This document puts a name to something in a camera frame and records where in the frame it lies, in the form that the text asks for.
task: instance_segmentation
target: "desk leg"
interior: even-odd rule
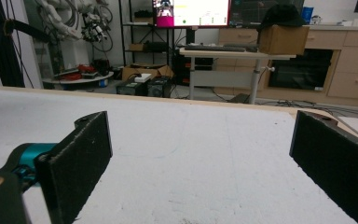
[[[193,75],[194,75],[195,66],[196,66],[196,58],[195,58],[195,57],[191,57],[191,66],[190,66],[190,90],[189,90],[189,99],[190,99],[190,100],[193,100],[193,99],[194,99],[194,79],[193,79]]]
[[[260,79],[260,67],[261,67],[261,60],[255,60],[255,70],[252,74],[252,84],[251,84],[251,95],[249,96],[249,105],[255,104],[255,96],[257,95],[257,86],[258,80]]]

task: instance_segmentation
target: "blue cup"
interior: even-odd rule
[[[307,24],[310,24],[310,18],[312,17],[313,7],[303,7],[301,17]]]

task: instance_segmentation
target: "floor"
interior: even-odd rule
[[[88,91],[116,94],[116,85],[121,83],[120,80],[109,80],[107,87],[100,88],[98,86],[77,86],[77,89],[71,89],[70,91]],[[175,99],[188,99],[189,88],[188,86],[175,86],[172,88],[171,98]],[[233,95],[217,94],[213,91],[213,88],[195,88],[195,100],[201,101],[213,101],[213,102],[227,102],[231,100]],[[274,105],[274,106],[286,106],[286,107],[298,107],[298,108],[313,108],[320,109],[330,113],[331,115],[338,117],[358,118],[358,107],[354,106],[338,106],[338,105],[319,105],[310,102],[301,101],[286,101],[286,100],[270,100],[256,98],[255,103],[257,105]]]

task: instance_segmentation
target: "brown box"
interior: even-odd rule
[[[134,22],[147,22],[149,24],[153,24],[153,17],[135,17],[133,19]]]
[[[133,51],[143,51],[145,49],[145,44],[130,44],[129,50]]]
[[[131,77],[136,77],[136,75],[141,75],[142,73],[151,74],[152,77],[165,76],[173,78],[174,73],[172,69],[165,64],[133,64],[125,66],[122,72],[122,80],[128,80]]]
[[[304,54],[309,26],[273,25],[260,33],[259,51],[267,54]]]

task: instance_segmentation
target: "black cap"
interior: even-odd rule
[[[301,18],[297,8],[292,4],[278,4],[269,8],[266,16],[257,27],[257,31],[272,25],[281,26],[302,26],[305,25],[304,19]]]

